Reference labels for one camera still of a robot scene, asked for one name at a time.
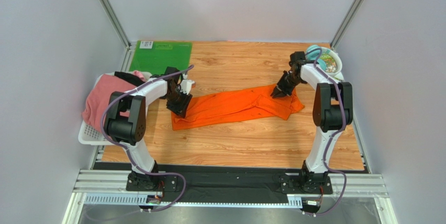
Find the orange t shirt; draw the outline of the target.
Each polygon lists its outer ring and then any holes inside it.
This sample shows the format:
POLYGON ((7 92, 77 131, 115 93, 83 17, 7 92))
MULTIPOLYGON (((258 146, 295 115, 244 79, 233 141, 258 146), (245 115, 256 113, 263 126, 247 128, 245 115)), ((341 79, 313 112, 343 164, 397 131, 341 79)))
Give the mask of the orange t shirt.
POLYGON ((178 131, 266 117, 288 120, 291 114, 305 108, 295 92, 291 96, 271 97, 275 87, 271 84, 194 97, 185 118, 171 114, 172 129, 178 131))

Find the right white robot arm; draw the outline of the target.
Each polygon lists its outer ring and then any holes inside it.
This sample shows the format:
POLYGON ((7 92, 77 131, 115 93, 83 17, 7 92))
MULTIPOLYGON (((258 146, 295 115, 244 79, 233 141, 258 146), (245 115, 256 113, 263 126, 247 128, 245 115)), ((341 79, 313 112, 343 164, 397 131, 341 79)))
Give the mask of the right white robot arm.
POLYGON ((288 64, 291 69, 283 73, 271 97, 291 96, 298 84, 309 84, 316 92, 313 106, 316 135, 299 175, 287 179, 284 192, 297 189, 301 193, 315 194, 328 186, 332 171, 329 160, 336 141, 353 120, 352 85, 334 80, 319 68, 317 60, 308 59, 303 51, 292 53, 288 64))

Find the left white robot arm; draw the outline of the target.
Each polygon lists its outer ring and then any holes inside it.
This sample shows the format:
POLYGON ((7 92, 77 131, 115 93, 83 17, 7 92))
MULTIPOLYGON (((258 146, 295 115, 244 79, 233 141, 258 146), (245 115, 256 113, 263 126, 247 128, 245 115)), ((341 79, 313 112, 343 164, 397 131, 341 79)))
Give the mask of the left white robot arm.
POLYGON ((162 190, 166 179, 177 179, 172 173, 161 173, 156 160, 150 155, 144 135, 148 106, 158 99, 166 100, 167 109, 185 118, 192 99, 195 82, 188 79, 185 70, 168 67, 163 75, 154 75, 143 84, 126 92, 110 95, 101 121, 101 132, 111 144, 121 147, 130 163, 126 189, 129 191, 162 190))

